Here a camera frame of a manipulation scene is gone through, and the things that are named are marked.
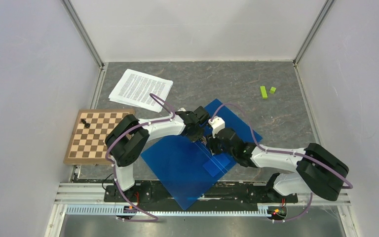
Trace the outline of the metal folder clip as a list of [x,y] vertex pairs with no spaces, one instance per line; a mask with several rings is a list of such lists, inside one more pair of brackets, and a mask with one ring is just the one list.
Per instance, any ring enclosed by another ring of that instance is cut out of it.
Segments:
[[202,137],[202,139],[201,139],[201,143],[202,143],[202,144],[204,144],[204,145],[206,145],[206,144],[207,144],[207,140],[206,140],[206,138],[205,138],[205,137]]

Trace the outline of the blue plastic folder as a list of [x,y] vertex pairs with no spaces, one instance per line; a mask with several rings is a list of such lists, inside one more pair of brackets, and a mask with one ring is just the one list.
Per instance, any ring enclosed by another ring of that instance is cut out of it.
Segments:
[[161,138],[141,157],[182,210],[237,164],[231,155],[212,155],[202,142],[181,135]]

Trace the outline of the white printed paper stack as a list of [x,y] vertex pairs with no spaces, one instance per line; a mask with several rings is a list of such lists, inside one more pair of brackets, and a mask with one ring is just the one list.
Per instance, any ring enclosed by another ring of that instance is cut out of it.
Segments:
[[125,105],[161,112],[162,107],[150,94],[166,100],[173,81],[127,69],[109,95],[109,100]]

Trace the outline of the wooden chessboard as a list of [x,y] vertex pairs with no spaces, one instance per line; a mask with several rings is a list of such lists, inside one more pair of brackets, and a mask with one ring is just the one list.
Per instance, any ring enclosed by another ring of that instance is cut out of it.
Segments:
[[[115,126],[134,109],[93,109],[78,112],[72,135],[67,147],[64,164],[69,165],[109,165],[105,159],[107,147],[105,138]],[[85,119],[90,123],[84,128],[80,122]]]

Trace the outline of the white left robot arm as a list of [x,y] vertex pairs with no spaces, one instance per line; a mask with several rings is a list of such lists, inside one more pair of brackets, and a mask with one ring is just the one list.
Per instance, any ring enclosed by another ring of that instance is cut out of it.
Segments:
[[114,169],[116,195],[122,201],[134,198],[133,163],[148,141],[175,135],[187,137],[192,142],[201,140],[205,123],[210,118],[202,106],[194,111],[179,109],[162,118],[137,119],[133,114],[126,115],[105,138],[106,160]]

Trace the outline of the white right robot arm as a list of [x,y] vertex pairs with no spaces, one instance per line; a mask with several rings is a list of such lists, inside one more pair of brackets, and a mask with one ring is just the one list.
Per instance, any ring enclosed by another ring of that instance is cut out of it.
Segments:
[[243,167],[286,170],[286,174],[274,173],[266,184],[265,195],[271,201],[301,193],[336,201],[342,189],[351,187],[346,181],[347,165],[316,143],[309,143],[306,148],[280,150],[257,146],[244,142],[229,127],[208,135],[205,140],[212,154],[230,155]]

